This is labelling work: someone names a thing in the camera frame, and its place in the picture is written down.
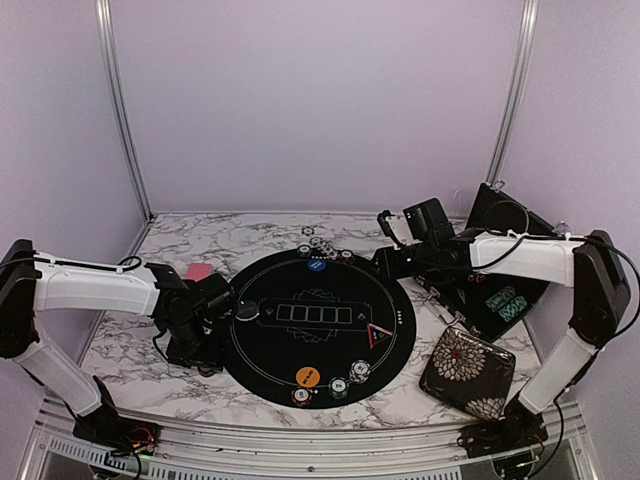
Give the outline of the orange big blind button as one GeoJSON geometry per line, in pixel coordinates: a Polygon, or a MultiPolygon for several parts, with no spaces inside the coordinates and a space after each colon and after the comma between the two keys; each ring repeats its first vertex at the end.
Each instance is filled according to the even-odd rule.
{"type": "Polygon", "coordinates": [[[304,366],[296,372],[295,380],[300,387],[312,388],[319,384],[321,375],[315,367],[304,366]]]}

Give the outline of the floral fabric pouch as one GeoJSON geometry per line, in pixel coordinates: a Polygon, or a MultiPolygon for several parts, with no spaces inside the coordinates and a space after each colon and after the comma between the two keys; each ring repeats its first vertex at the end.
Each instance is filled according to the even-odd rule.
{"type": "Polygon", "coordinates": [[[516,367],[509,351],[448,327],[419,380],[420,389],[446,405],[485,421],[498,420],[516,367]]]}

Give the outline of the red playing card deck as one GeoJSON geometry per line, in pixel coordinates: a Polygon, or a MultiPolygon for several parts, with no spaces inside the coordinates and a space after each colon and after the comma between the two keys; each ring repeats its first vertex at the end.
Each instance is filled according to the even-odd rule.
{"type": "Polygon", "coordinates": [[[186,281],[199,282],[213,272],[213,266],[207,263],[192,263],[188,266],[187,272],[184,275],[186,281]]]}

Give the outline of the green fifty poker chip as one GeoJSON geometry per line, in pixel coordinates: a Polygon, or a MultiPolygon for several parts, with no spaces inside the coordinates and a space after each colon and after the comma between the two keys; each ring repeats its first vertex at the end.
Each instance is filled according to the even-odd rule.
{"type": "Polygon", "coordinates": [[[297,253],[302,258],[308,258],[311,255],[311,247],[309,245],[300,245],[297,248],[297,253]]]}

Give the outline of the black poker chip case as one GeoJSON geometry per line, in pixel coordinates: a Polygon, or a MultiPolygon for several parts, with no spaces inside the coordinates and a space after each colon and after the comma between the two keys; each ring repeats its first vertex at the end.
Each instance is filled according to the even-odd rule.
{"type": "MultiPolygon", "coordinates": [[[[468,228],[512,229],[531,235],[554,236],[554,227],[539,215],[517,205],[517,201],[490,185],[480,185],[466,223],[468,228]]],[[[495,342],[520,321],[541,298],[549,284],[542,280],[479,273],[416,275],[425,290],[435,290],[437,301],[461,320],[472,335],[495,342]]]]}

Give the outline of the blue small blind button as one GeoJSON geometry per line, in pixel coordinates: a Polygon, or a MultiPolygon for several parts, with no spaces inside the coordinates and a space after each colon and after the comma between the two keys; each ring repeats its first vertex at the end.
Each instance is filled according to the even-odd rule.
{"type": "Polygon", "coordinates": [[[307,266],[313,272],[321,272],[326,269],[327,263],[321,259],[312,259],[307,266]]]}

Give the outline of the red triangular marker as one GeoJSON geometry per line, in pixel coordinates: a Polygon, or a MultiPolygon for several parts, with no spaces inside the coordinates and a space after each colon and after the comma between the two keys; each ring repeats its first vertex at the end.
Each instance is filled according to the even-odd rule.
{"type": "Polygon", "coordinates": [[[367,325],[367,335],[370,349],[374,349],[384,340],[390,340],[394,337],[393,332],[371,323],[367,325]]]}

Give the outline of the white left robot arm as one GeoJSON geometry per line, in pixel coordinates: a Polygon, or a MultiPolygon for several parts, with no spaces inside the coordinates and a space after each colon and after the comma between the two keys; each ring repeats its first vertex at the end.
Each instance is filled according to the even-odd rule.
{"type": "Polygon", "coordinates": [[[204,376],[223,368],[222,329],[236,309],[219,274],[185,280],[168,264],[89,263],[38,252],[16,241],[1,262],[1,356],[55,393],[71,412],[78,438],[133,450],[154,443],[157,425],[119,414],[96,376],[85,373],[37,321],[39,312],[113,311],[153,321],[169,334],[168,363],[204,376]]]}

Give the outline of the blue orange chip stack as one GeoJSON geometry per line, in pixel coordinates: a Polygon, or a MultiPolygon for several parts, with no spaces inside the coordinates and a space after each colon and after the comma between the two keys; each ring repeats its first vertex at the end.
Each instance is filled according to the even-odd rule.
{"type": "Polygon", "coordinates": [[[371,366],[365,360],[354,361],[349,369],[349,380],[354,384],[362,384],[369,379],[371,366]]]}

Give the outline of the red black hundred chip stack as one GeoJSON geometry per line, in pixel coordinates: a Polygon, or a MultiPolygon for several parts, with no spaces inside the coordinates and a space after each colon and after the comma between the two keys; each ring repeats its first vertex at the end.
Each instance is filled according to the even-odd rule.
{"type": "Polygon", "coordinates": [[[342,250],[339,260],[344,264],[351,264],[354,261],[354,254],[351,250],[342,250]]]}

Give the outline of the round black poker mat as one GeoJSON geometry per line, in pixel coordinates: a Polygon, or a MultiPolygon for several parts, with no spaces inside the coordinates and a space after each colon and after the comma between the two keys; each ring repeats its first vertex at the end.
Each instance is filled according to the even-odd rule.
{"type": "Polygon", "coordinates": [[[311,366],[321,380],[308,409],[330,409],[367,399],[394,380],[409,360],[416,339],[416,316],[404,288],[381,277],[370,261],[354,254],[351,264],[324,260],[326,269],[311,271],[311,256],[296,250],[264,257],[231,281],[239,301],[252,300],[260,315],[250,322],[235,318],[224,343],[224,368],[241,386],[260,398],[296,407],[291,393],[300,387],[296,372],[311,366]],[[369,348],[367,325],[394,333],[369,348]],[[356,360],[371,366],[362,384],[349,380],[356,360]],[[348,395],[334,399],[328,383],[349,382],[348,395]]]}

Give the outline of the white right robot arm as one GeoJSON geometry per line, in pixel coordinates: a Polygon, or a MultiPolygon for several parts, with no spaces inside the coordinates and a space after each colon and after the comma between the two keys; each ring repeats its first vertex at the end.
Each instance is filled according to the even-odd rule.
{"type": "Polygon", "coordinates": [[[472,455],[546,438],[544,411],[579,382],[598,355],[630,326],[630,281],[639,272],[603,230],[557,228],[515,199],[480,196],[462,230],[438,199],[377,217],[388,247],[376,251],[385,278],[415,280],[450,316],[420,384],[475,418],[461,431],[472,455]],[[568,323],[539,369],[516,393],[515,363],[496,343],[559,287],[571,295],[568,323]]]}

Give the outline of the blue orange chips on marble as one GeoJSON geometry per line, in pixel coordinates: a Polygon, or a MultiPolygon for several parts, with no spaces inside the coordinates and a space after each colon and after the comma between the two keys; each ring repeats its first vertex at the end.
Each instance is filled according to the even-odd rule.
{"type": "Polygon", "coordinates": [[[340,251],[330,241],[321,237],[312,237],[309,245],[311,247],[311,257],[314,259],[336,261],[340,256],[340,251]]]}

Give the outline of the silver dealer button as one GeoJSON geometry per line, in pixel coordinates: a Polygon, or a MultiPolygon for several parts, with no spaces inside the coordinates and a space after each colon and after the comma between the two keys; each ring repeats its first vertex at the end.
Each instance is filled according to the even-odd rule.
{"type": "Polygon", "coordinates": [[[239,301],[234,313],[234,318],[240,322],[250,322],[260,315],[259,306],[252,300],[239,301]]]}

